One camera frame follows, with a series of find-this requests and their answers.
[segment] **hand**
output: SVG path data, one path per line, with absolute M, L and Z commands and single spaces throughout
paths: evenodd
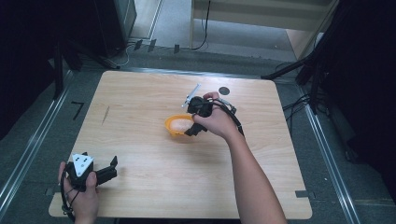
M 209 92 L 204 95 L 204 99 L 208 98 L 218 99 L 219 94 L 217 92 Z M 203 125 L 210 132 L 224 139 L 232 137 L 233 134 L 238 133 L 233 120 L 217 105 L 213 105 L 212 114 L 209 117 L 203 118 L 199 115 L 193 115 L 192 119 L 195 123 Z
M 59 183 L 61 183 L 62 172 L 64 171 L 65 166 L 66 163 L 62 161 L 58 174 Z M 85 192 L 80 192 L 73 201 L 72 206 L 76 217 L 75 223 L 93 223 L 96 220 L 99 210 L 99 198 L 96 192 L 96 182 L 96 173 L 90 172 L 85 183 L 87 189 Z M 73 189 L 67 178 L 64 179 L 64 192 L 67 193 L 66 197 L 69 202 L 71 202 L 78 193 L 77 190 Z

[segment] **white triangular marker plate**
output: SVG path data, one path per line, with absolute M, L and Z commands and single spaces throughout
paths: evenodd
M 84 174 L 92 162 L 93 157 L 73 154 L 73 163 L 78 177 L 81 177 Z

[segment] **light wood tabletop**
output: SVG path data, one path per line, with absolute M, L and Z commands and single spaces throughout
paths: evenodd
M 105 72 L 93 96 L 72 153 L 88 152 L 94 170 L 118 156 L 118 176 L 98 187 L 99 217 L 239 218 L 229 149 L 210 132 L 177 137 L 164 122 L 185 114 L 186 95 L 220 87 L 237 109 L 247 143 L 268 175 L 287 218 L 308 219 L 308 198 L 276 85 L 229 77 Z M 59 193 L 49 206 L 63 217 Z

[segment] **yellow bowl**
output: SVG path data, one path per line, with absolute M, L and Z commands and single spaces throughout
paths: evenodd
M 177 136 L 178 134 L 179 134 L 179 135 L 183 135 L 184 132 L 177 131 L 177 130 L 172 130 L 172 129 L 171 129 L 171 123 L 172 123 L 172 121 L 173 121 L 174 119 L 189 119 L 189 120 L 192 120 L 191 114 L 179 114 L 179 115 L 174 115 L 174 116 L 171 116 L 171 117 L 167 118 L 166 121 L 165 121 L 165 127 L 166 127 L 166 129 L 168 130 L 168 132 L 169 132 L 172 136 Z

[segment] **person's left hand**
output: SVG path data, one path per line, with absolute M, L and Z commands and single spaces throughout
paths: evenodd
M 66 163 L 62 161 L 59 166 L 59 183 L 61 183 L 62 172 L 65 166 Z M 87 189 L 85 192 L 80 192 L 73 201 L 72 207 L 76 217 L 75 223 L 94 223 L 96 220 L 99 211 L 99 197 L 96 192 L 96 182 L 96 173 L 90 172 L 86 181 Z M 66 197 L 69 202 L 71 202 L 78 193 L 77 190 L 73 189 L 70 181 L 66 177 L 64 178 L 64 193 L 67 194 Z

